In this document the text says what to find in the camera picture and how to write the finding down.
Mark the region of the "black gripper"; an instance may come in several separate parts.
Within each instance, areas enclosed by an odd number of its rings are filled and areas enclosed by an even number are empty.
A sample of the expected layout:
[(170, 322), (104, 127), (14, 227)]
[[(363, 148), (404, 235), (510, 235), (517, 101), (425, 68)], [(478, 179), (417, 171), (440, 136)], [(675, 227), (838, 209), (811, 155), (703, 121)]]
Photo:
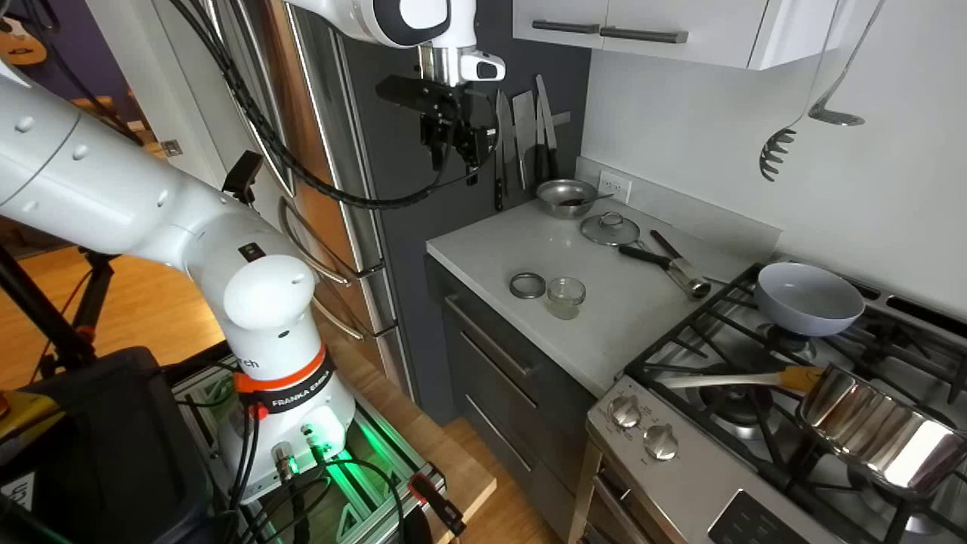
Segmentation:
[(420, 113), (420, 141), (431, 150), (431, 169), (443, 169), (449, 150), (469, 167), (491, 161), (495, 127), (474, 121), (474, 96), (465, 83), (446, 87), (429, 78), (386, 75), (379, 96)]

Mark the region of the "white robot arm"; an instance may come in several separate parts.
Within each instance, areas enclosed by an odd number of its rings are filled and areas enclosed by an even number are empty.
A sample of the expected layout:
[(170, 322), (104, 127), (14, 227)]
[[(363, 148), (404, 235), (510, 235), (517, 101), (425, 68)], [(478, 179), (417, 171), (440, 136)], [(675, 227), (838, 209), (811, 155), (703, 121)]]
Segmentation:
[(233, 498), (346, 457), (356, 399), (310, 313), (317, 275), (237, 197), (184, 174), (9, 68), (0, 78), (0, 213), (99, 253), (194, 278), (239, 357), (222, 425)]

